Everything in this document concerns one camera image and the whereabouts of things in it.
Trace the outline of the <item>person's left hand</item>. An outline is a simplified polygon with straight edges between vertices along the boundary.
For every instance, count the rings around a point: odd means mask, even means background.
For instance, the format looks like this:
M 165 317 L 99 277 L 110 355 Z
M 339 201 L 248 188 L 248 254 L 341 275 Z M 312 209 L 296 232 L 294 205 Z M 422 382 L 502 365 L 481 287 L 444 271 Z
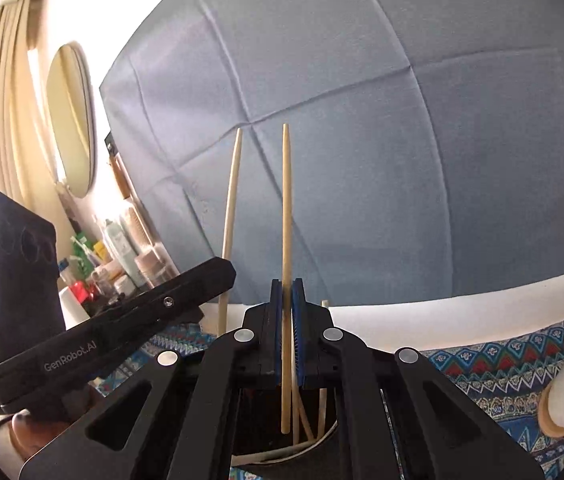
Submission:
M 73 414 L 59 420 L 39 418 L 27 410 L 20 411 L 10 422 L 9 436 L 13 448 L 26 462 L 102 400 L 103 396 L 99 391 L 88 386 L 84 393 L 79 395 L 79 403 L 73 409 Z

